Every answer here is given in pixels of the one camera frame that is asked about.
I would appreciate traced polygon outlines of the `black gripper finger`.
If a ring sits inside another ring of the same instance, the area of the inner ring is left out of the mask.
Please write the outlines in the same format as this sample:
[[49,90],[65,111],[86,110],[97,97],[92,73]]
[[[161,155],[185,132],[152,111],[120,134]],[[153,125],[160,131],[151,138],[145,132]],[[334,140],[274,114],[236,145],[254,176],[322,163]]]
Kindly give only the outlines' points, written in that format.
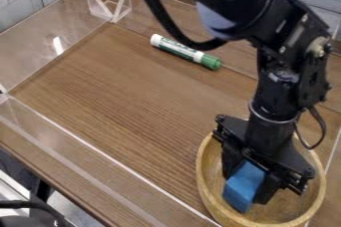
[[224,142],[221,144],[220,153],[221,175],[224,179],[232,175],[241,160],[241,148],[228,142]]
[[256,204],[266,204],[272,198],[275,192],[279,189],[284,189],[284,188],[286,188],[284,180],[280,178],[280,176],[276,173],[270,172],[264,176],[262,184],[256,190],[254,202]]

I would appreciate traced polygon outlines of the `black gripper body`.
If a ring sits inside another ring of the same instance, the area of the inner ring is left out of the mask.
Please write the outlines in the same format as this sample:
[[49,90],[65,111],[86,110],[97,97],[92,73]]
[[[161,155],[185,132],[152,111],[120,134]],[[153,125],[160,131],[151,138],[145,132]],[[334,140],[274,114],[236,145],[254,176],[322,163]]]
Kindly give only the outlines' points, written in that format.
[[270,172],[276,173],[286,182],[284,189],[300,195],[315,177],[315,169],[294,146],[292,135],[298,120],[296,106],[251,101],[248,119],[225,114],[215,117],[212,137],[220,149],[224,142],[241,148],[243,160],[235,172],[248,161],[264,171],[264,176]]

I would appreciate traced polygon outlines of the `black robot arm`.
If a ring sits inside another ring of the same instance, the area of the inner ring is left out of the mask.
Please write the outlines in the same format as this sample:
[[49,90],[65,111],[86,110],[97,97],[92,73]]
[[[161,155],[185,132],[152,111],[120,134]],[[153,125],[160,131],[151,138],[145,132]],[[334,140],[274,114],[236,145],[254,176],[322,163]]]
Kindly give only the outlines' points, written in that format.
[[219,115],[212,132],[221,153],[221,197],[237,210],[264,204],[280,189],[302,193],[315,170],[296,149],[314,146],[298,131],[303,113],[314,114],[330,84],[327,25],[299,0],[193,0],[211,40],[191,40],[160,0],[145,0],[171,36],[197,50],[245,40],[256,50],[258,86],[250,116]]

